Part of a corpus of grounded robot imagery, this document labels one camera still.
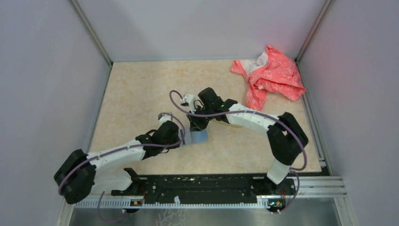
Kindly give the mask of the grey white credit card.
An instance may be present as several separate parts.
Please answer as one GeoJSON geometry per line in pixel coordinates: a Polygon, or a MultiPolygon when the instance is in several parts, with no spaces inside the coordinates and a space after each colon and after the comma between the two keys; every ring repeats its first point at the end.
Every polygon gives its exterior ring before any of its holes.
{"type": "Polygon", "coordinates": [[[193,143],[190,129],[180,129],[181,146],[193,143]]]}

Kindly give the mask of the beige card holder wallet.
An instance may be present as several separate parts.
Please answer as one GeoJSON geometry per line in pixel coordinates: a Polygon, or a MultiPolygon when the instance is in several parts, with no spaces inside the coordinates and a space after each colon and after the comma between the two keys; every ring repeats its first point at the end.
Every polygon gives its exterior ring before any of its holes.
{"type": "Polygon", "coordinates": [[[204,143],[209,140],[208,132],[206,129],[202,131],[191,131],[191,136],[193,140],[193,143],[191,145],[204,143]]]}

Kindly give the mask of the beige tray of cards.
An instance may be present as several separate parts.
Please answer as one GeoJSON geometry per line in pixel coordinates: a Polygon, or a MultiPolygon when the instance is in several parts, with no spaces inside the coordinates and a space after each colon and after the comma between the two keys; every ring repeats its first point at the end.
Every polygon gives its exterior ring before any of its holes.
{"type": "Polygon", "coordinates": [[[236,125],[236,124],[230,124],[230,123],[227,123],[227,122],[224,122],[224,121],[217,121],[217,120],[215,120],[215,121],[213,121],[213,122],[222,124],[222,125],[224,125],[224,126],[230,126],[230,127],[233,127],[233,128],[243,128],[243,126],[236,125]]]}

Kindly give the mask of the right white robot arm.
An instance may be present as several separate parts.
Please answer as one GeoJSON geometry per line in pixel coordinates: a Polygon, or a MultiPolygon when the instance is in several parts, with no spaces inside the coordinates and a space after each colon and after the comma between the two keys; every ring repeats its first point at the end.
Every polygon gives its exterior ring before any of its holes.
{"type": "Polygon", "coordinates": [[[265,189],[271,194],[282,190],[283,180],[309,143],[293,114],[285,112],[278,116],[266,115],[245,107],[236,100],[222,100],[210,87],[202,90],[196,97],[185,95],[180,102],[190,109],[186,116],[192,131],[202,131],[211,120],[216,120],[251,129],[268,138],[274,160],[267,172],[265,189]]]}

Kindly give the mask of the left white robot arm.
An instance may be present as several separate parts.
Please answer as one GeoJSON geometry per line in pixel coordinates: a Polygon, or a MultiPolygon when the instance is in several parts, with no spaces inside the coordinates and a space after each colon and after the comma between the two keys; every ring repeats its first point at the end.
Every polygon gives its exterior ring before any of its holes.
{"type": "Polygon", "coordinates": [[[141,182],[131,168],[116,171],[131,162],[142,161],[160,154],[165,149],[178,148],[182,129],[172,121],[161,123],[124,145],[95,153],[81,149],[73,151],[54,175],[58,193],[68,204],[75,204],[87,196],[112,191],[137,194],[141,182]]]}

